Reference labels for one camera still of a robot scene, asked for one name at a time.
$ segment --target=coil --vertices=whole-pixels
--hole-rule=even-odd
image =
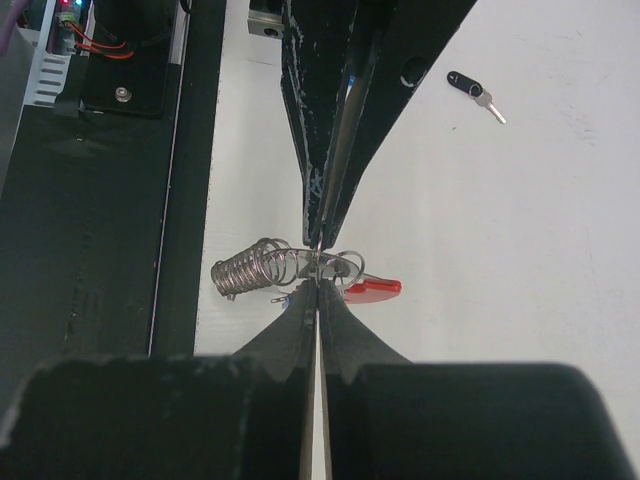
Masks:
[[[347,261],[344,258],[346,256],[357,257],[360,265]],[[315,260],[315,265],[309,265],[310,258]],[[358,269],[355,275],[349,275],[349,265]],[[326,274],[334,282],[344,276],[353,277],[351,282],[341,285],[348,288],[364,274],[364,258],[353,251],[337,255],[321,253],[318,256],[317,252],[311,250],[291,248],[291,245],[279,238],[262,238],[228,260],[216,262],[211,267],[211,280],[220,295],[233,300],[238,294],[261,288],[286,287],[300,276],[308,276],[316,268],[320,278]]]

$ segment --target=white table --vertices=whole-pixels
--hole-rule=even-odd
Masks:
[[[196,352],[279,313],[209,269],[264,236],[301,245],[280,44],[229,0]],[[559,361],[598,386],[640,465],[640,3],[478,0],[365,173],[337,249],[402,295],[354,313],[411,360]],[[446,81],[476,78],[499,125]]]

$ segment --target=bolt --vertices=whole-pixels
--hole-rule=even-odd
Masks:
[[[127,103],[131,100],[131,92],[124,87],[116,88],[116,100],[120,103]]]

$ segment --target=metal spring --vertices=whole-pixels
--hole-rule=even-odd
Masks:
[[[211,267],[211,280],[220,295],[230,300],[235,299],[240,293],[260,288],[286,287],[299,278],[301,273],[299,254],[305,253],[312,252],[293,249],[291,245],[279,238],[262,238],[228,260],[216,262]],[[328,258],[324,265],[318,268],[320,277],[326,272],[326,268],[335,268],[340,258],[346,256],[359,258],[359,272],[351,282],[342,285],[343,288],[356,283],[364,274],[364,258],[357,252],[347,251],[326,256]]]

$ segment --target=red plastic clip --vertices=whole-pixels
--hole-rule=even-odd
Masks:
[[[397,297],[402,292],[402,283],[398,280],[383,278],[367,278],[362,283],[356,283],[344,293],[347,303],[375,303],[384,302]]]

